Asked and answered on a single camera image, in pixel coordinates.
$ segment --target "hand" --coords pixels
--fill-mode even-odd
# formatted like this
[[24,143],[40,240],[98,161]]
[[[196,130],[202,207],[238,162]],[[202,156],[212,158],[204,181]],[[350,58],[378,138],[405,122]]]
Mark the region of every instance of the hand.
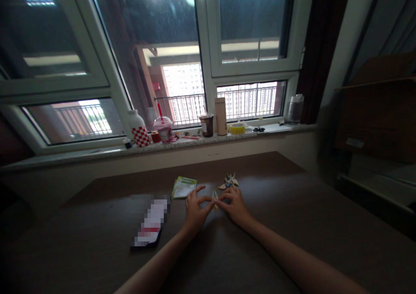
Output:
[[[230,199],[231,204],[224,203],[224,199]],[[218,198],[216,203],[219,207],[225,210],[231,219],[240,227],[244,228],[254,218],[249,213],[244,204],[243,197],[239,188],[227,188]]]
[[[186,219],[183,224],[183,230],[192,235],[196,235],[198,231],[204,225],[205,219],[207,218],[209,212],[214,207],[216,200],[213,200],[209,196],[198,197],[197,193],[204,189],[205,186],[199,186],[192,190],[191,193],[186,197]],[[204,209],[199,207],[199,204],[203,202],[210,202],[207,207]]]

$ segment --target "balcony railing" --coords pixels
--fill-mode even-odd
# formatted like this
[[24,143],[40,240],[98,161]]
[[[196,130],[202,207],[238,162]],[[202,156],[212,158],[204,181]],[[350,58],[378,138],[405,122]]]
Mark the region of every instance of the balcony railing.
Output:
[[217,97],[225,98],[227,121],[279,114],[280,107],[276,107],[277,84],[273,87],[218,90]]
[[[230,91],[218,90],[219,98],[225,97],[227,121],[244,120],[279,115],[281,98],[276,99],[277,87],[260,87]],[[205,95],[182,95],[155,98],[162,113],[174,122],[174,128],[186,128],[200,124],[198,116],[205,111]]]
[[112,130],[100,105],[83,105],[54,108],[64,128],[74,140],[103,138]]
[[155,98],[162,113],[173,121],[173,128],[198,126],[198,116],[205,111],[205,95],[182,95]]

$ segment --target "windowsill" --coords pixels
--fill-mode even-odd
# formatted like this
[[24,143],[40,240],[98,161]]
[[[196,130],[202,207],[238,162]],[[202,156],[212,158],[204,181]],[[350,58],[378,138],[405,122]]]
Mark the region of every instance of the windowsill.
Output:
[[10,165],[6,165],[0,168],[1,172],[7,171],[21,171],[28,170],[32,168],[41,168],[48,166],[64,165],[71,163],[87,162],[91,160],[101,160],[116,158],[122,156],[136,155],[136,154],[146,154],[152,152],[174,150],[185,147],[196,147],[201,145],[216,144],[221,142],[236,141],[243,139],[251,139],[256,137],[265,137],[271,134],[287,133],[287,132],[297,132],[305,131],[316,128],[316,124],[312,125],[283,125],[279,124],[266,124],[261,127],[266,130],[262,133],[247,131],[244,134],[227,134],[226,136],[214,136],[210,138],[201,137],[199,140],[196,139],[178,139],[176,142],[171,144],[151,144],[148,147],[138,148],[134,145],[131,149],[126,149],[124,146],[115,146],[115,147],[104,147],[94,150],[83,150],[76,152],[68,152],[61,154],[51,154],[44,156],[31,157],[27,160],[22,160]]

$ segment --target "plastic cup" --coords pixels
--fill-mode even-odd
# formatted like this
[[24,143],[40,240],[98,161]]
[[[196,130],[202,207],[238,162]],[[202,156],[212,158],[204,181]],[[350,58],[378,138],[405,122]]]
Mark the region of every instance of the plastic cup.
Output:
[[199,117],[202,127],[202,135],[206,138],[214,135],[214,114],[201,115]]
[[162,119],[158,117],[155,119],[153,126],[159,132],[160,139],[164,144],[173,142],[172,121],[168,117],[163,117],[163,123]]

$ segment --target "table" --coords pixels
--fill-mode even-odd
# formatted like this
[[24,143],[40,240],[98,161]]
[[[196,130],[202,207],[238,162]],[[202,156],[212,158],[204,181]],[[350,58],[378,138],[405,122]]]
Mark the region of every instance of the table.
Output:
[[[173,200],[156,249],[130,253],[139,221],[132,194],[170,194],[175,178],[207,188],[236,172],[253,216],[331,264],[371,293],[414,293],[416,245],[277,152],[93,181],[8,250],[22,292],[111,293],[181,228]],[[266,251],[219,209],[181,255],[162,292],[300,293]]]

